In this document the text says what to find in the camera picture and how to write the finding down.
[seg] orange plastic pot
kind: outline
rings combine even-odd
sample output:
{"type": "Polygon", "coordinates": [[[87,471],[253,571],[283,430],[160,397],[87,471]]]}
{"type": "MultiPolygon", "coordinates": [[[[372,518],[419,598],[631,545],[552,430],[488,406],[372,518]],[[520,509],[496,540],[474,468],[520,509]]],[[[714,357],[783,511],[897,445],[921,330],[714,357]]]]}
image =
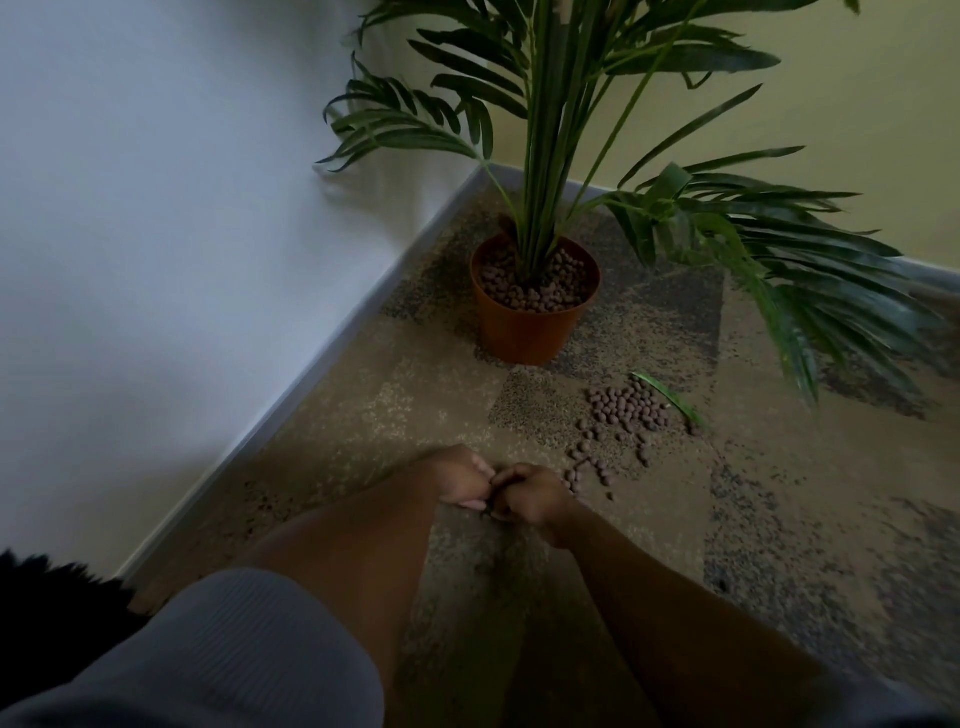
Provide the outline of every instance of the orange plastic pot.
{"type": "Polygon", "coordinates": [[[494,301],[480,285],[482,261],[491,251],[509,244],[510,239],[501,233],[477,248],[470,259],[470,280],[480,316],[480,345],[503,361],[542,366],[560,353],[570,332],[596,298],[600,289],[600,267],[586,250],[562,237],[561,247],[575,259],[586,263],[587,300],[575,308],[557,313],[514,311],[494,301]]]}

